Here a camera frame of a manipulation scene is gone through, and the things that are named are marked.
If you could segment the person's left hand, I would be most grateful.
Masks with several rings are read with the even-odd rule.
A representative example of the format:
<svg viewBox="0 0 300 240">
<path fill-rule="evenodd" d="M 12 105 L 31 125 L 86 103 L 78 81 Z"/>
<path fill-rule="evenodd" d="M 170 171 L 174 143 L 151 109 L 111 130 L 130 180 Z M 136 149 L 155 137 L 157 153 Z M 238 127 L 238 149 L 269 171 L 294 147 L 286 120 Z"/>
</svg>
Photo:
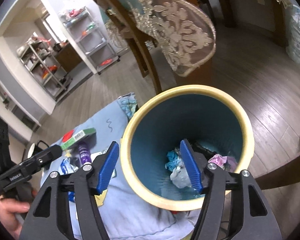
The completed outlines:
<svg viewBox="0 0 300 240">
<path fill-rule="evenodd" d="M 14 239 L 19 239 L 22 230 L 22 224 L 15 215 L 27 213 L 30 206 L 29 202 L 0 196 L 0 222 Z"/>
</svg>

